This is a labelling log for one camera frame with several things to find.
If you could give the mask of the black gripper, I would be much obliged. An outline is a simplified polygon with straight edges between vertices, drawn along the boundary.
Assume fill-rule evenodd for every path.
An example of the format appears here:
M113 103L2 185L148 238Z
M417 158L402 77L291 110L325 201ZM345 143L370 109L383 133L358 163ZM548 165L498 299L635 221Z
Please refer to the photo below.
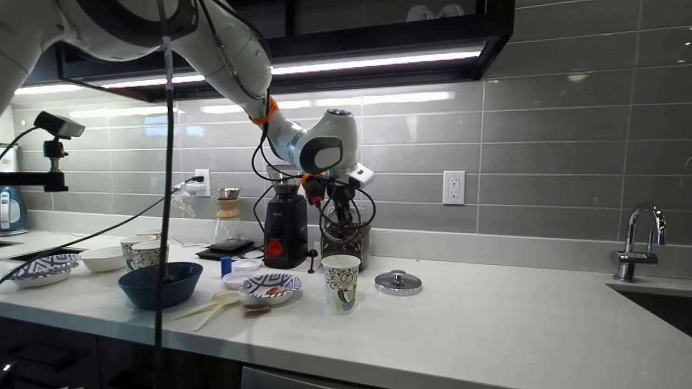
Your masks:
M353 225L360 221L360 210L355 205L355 187L350 181L328 181L328 196L333 203L333 213L328 215L329 223Z

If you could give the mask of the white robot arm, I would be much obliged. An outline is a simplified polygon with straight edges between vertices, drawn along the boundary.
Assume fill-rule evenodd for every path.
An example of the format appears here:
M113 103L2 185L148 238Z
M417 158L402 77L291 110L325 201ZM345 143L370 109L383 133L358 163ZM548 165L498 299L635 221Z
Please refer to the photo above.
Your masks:
M261 33L223 0L0 0L0 112L56 43L110 63L169 46L246 112L279 161L345 185L361 171L355 117L328 110L310 131L286 120Z

